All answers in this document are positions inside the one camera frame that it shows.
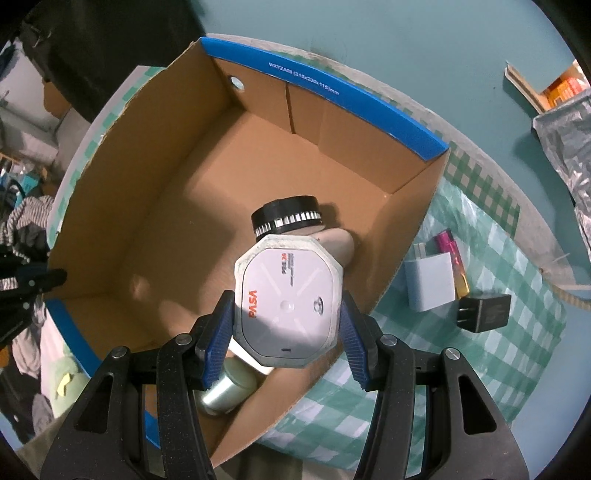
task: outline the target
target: white power adapter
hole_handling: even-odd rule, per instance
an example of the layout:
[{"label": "white power adapter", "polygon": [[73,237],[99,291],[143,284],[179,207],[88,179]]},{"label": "white power adapter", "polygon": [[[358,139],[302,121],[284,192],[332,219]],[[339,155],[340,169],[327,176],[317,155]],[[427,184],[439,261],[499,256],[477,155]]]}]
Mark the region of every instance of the white power adapter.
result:
[{"label": "white power adapter", "polygon": [[449,252],[427,257],[425,244],[415,244],[414,250],[416,258],[404,262],[409,306],[424,312],[454,301],[456,288]]}]

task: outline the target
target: green checkered tablecloth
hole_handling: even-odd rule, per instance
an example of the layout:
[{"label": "green checkered tablecloth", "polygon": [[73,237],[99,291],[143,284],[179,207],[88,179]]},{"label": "green checkered tablecloth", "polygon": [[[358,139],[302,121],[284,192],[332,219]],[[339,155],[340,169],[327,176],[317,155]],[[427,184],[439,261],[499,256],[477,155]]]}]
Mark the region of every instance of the green checkered tablecloth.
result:
[{"label": "green checkered tablecloth", "polygon": [[[472,290],[512,296],[508,325],[473,334],[455,326],[454,304],[423,313],[411,311],[403,268],[372,314],[384,332],[413,348],[437,353],[448,346],[459,349],[511,422],[560,341],[564,308],[504,229],[458,187],[442,179],[415,241],[427,242],[446,228],[456,238]],[[353,380],[343,354],[260,441],[302,459],[355,469],[375,399],[375,392],[364,392]],[[425,412],[426,396],[418,388],[407,475],[420,471]]]}]

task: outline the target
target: metal screw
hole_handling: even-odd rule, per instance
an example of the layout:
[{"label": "metal screw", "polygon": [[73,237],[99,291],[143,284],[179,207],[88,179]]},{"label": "metal screw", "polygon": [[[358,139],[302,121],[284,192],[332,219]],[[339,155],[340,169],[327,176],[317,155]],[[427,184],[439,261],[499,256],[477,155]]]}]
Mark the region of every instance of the metal screw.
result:
[{"label": "metal screw", "polygon": [[379,339],[386,346],[394,346],[398,343],[398,339],[394,335],[390,335],[387,333],[386,335],[382,335]]},{"label": "metal screw", "polygon": [[455,348],[446,348],[445,356],[448,357],[450,360],[458,360],[462,356],[462,354]]},{"label": "metal screw", "polygon": [[111,356],[113,358],[121,358],[127,354],[127,347],[126,346],[116,346],[111,350]]},{"label": "metal screw", "polygon": [[193,337],[191,337],[188,333],[179,333],[174,341],[177,345],[188,345],[193,341]]}]

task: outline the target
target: metallic can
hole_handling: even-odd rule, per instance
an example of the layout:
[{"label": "metallic can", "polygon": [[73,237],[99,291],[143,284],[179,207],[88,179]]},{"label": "metallic can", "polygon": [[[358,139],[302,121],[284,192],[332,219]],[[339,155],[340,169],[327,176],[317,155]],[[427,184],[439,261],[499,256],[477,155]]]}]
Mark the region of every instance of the metallic can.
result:
[{"label": "metallic can", "polygon": [[254,372],[236,357],[226,358],[220,378],[205,391],[195,391],[195,403],[209,415],[232,411],[256,390]]}]

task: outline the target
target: blue strip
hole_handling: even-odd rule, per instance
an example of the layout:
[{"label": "blue strip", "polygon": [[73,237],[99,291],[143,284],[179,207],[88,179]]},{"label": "blue strip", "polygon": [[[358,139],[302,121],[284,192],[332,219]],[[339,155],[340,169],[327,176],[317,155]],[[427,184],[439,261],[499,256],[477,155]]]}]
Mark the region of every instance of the blue strip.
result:
[{"label": "blue strip", "polygon": [[447,144],[392,105],[330,73],[276,53],[218,38],[201,38],[205,52],[314,92],[383,130],[423,160],[447,150]]},{"label": "blue strip", "polygon": [[[61,300],[52,299],[45,302],[47,310],[60,331],[66,345],[72,351],[72,355],[76,358],[82,370],[92,377],[101,364],[101,360],[90,348],[90,345],[84,340],[80,331],[74,324],[70,313],[66,310],[65,305]],[[145,412],[145,431],[146,438],[155,447],[160,448],[160,435],[158,434],[158,420],[156,420],[148,412]]]}]

